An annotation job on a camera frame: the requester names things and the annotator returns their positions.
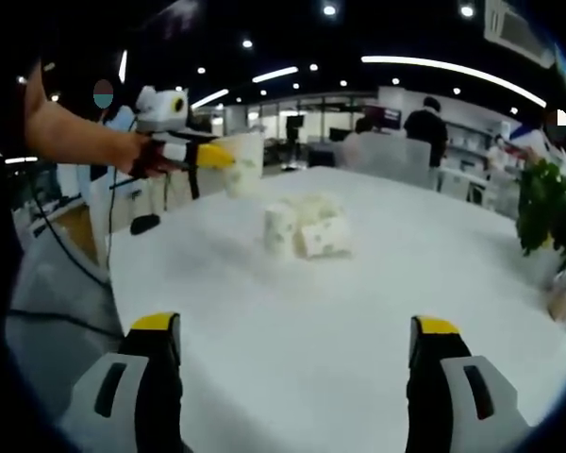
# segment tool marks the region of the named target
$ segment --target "human arm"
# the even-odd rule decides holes
[[[25,143],[38,156],[62,163],[113,165],[129,173],[150,142],[136,133],[108,129],[46,99],[40,64],[25,90]]]

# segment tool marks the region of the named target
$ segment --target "white cup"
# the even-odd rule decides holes
[[[235,164],[223,171],[225,190],[231,198],[252,196],[259,191],[264,162],[264,141],[257,133],[222,137],[213,142],[235,158]]]

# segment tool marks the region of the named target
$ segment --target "chair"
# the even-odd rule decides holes
[[[359,143],[351,170],[431,189],[429,143],[373,132],[360,134]]]

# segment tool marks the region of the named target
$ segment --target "round table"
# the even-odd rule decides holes
[[[181,433],[195,451],[404,451],[410,317],[447,319],[519,392],[566,334],[516,263],[509,219],[405,184],[315,168],[223,193],[113,237],[125,330],[181,316]],[[278,261],[261,245],[265,200],[330,193],[354,256]]]

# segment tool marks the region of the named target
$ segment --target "black device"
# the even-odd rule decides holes
[[[304,115],[298,116],[288,116],[287,122],[285,123],[285,128],[287,129],[299,129],[304,127]]]
[[[157,214],[141,215],[130,224],[130,234],[132,236],[138,236],[145,231],[155,228],[160,222],[161,220]]]
[[[336,127],[330,127],[329,140],[331,142],[343,142],[351,132],[352,130],[350,129],[337,129]]]

